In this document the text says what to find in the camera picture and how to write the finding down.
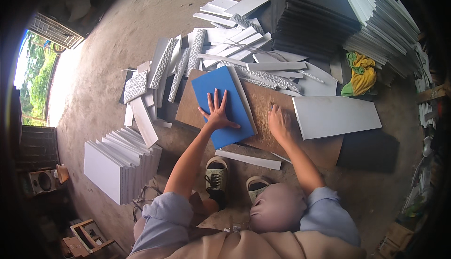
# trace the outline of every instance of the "light blue shirt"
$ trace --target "light blue shirt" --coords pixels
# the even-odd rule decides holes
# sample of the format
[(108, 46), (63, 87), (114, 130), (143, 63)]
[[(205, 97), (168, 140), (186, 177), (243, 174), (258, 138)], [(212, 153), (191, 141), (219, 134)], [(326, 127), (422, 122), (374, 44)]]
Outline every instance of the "light blue shirt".
[[(308, 197), (300, 231), (318, 231), (360, 247), (357, 227), (339, 201), (337, 193), (330, 188), (316, 188)], [(190, 203), (180, 194), (168, 192), (156, 197), (151, 205), (143, 207), (142, 217), (146, 224), (131, 253), (148, 248), (186, 245), (193, 214)]]

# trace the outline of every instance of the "blue board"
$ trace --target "blue board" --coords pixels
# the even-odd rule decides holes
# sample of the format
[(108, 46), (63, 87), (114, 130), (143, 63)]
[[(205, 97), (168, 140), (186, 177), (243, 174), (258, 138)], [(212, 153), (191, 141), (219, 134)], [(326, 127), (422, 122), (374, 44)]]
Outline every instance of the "blue board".
[(231, 143), (236, 143), (242, 139), (249, 138), (254, 135), (251, 122), (246, 114), (245, 107), (241, 101), (240, 95), (236, 90), (235, 84), (230, 76), (226, 66), (208, 72), (191, 81), (199, 106), (208, 114), (207, 93), (211, 93), (211, 100), (214, 100), (215, 88), (218, 89), (219, 102), (221, 104), (224, 90), (227, 90), (227, 105), (225, 114), (230, 121), (240, 124), (241, 128), (235, 129), (225, 127), (218, 129), (211, 135), (211, 140), (215, 149), (222, 148)]

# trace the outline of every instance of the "shoe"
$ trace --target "shoe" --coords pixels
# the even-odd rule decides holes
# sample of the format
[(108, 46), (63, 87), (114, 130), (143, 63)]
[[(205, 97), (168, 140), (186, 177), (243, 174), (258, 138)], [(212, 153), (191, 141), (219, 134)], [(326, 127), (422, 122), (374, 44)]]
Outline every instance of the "shoe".
[(220, 189), (226, 192), (228, 167), (226, 161), (219, 156), (211, 158), (205, 167), (205, 181), (207, 192)]
[(246, 181), (246, 189), (248, 190), (252, 204), (255, 203), (257, 196), (261, 194), (271, 183), (271, 180), (264, 176), (253, 176)]

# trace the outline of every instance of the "metal grille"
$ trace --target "metal grille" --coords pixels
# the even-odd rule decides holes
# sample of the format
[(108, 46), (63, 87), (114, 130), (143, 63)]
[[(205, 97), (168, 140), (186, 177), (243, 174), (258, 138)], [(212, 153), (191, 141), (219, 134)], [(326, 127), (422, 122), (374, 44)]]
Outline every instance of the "metal grille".
[(40, 13), (36, 13), (31, 21), (29, 29), (36, 34), (69, 49), (75, 48), (84, 40), (84, 37), (77, 32)]

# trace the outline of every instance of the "loudspeaker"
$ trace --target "loudspeaker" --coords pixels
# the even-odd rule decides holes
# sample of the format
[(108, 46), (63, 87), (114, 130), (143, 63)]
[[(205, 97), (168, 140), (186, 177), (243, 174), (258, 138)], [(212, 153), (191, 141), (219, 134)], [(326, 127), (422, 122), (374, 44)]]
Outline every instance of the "loudspeaker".
[(55, 173), (56, 170), (45, 170), (30, 172), (28, 174), (30, 176), (34, 195), (54, 191), (56, 189), (57, 180), (54, 177)]

